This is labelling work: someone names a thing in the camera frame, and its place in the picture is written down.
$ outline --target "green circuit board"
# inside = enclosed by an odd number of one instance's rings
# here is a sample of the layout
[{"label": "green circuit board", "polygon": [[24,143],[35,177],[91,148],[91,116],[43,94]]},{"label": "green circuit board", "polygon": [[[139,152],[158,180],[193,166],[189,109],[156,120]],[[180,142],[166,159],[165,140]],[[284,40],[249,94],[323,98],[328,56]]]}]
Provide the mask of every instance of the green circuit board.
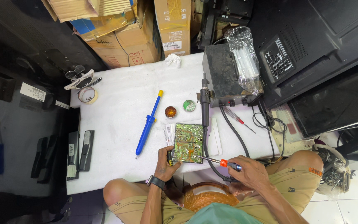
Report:
[{"label": "green circuit board", "polygon": [[202,163],[197,155],[203,155],[202,136],[204,129],[200,124],[176,124],[173,161]]}]

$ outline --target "khaki shorts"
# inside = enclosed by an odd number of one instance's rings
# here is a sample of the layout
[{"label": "khaki shorts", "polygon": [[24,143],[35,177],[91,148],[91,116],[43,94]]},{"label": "khaki shorts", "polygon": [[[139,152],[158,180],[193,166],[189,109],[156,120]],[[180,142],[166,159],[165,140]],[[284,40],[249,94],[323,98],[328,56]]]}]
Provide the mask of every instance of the khaki shorts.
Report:
[{"label": "khaki shorts", "polygon": [[[316,190],[321,172],[307,166],[294,166],[269,176],[269,180],[280,191],[281,195],[302,213]],[[138,224],[146,204],[147,196],[125,198],[109,207],[125,224]],[[235,208],[241,209],[264,224],[277,224],[270,213],[265,200],[253,192]],[[162,192],[161,208],[163,224],[182,224],[188,221],[195,213],[177,206]]]}]

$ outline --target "wristwatch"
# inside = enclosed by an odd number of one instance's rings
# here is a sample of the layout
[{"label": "wristwatch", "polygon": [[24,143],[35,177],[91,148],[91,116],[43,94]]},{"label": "wristwatch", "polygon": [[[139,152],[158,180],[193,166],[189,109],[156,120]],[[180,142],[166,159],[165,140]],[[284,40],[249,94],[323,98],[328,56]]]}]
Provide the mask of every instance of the wristwatch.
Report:
[{"label": "wristwatch", "polygon": [[150,186],[151,184],[154,184],[154,185],[158,186],[159,188],[161,188],[161,190],[163,190],[165,182],[158,179],[157,177],[151,175],[149,180],[147,181],[147,186]]}]

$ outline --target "hand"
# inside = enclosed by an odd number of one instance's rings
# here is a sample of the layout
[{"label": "hand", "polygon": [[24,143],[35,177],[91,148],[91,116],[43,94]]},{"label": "hand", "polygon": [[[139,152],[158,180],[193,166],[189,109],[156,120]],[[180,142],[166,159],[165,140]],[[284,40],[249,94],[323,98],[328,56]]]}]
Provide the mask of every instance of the hand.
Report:
[{"label": "hand", "polygon": [[158,162],[154,176],[164,182],[169,181],[175,171],[179,169],[180,165],[182,164],[182,161],[180,161],[173,166],[169,165],[167,161],[167,154],[170,150],[173,150],[173,146],[168,146],[158,150]]},{"label": "hand", "polygon": [[235,169],[227,167],[229,174],[245,186],[258,191],[263,185],[270,183],[265,166],[260,162],[243,155],[239,155],[228,161],[236,163],[243,168],[240,172],[237,172]]}]

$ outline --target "orange chair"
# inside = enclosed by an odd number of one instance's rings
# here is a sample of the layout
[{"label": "orange chair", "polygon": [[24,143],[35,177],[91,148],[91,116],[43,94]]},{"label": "orange chair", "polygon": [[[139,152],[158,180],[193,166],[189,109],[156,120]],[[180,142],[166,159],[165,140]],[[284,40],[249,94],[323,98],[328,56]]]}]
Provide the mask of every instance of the orange chair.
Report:
[{"label": "orange chair", "polygon": [[187,185],[183,188],[183,193],[185,194],[184,207],[194,212],[214,202],[230,206],[239,203],[238,199],[229,192],[228,186],[212,182]]}]

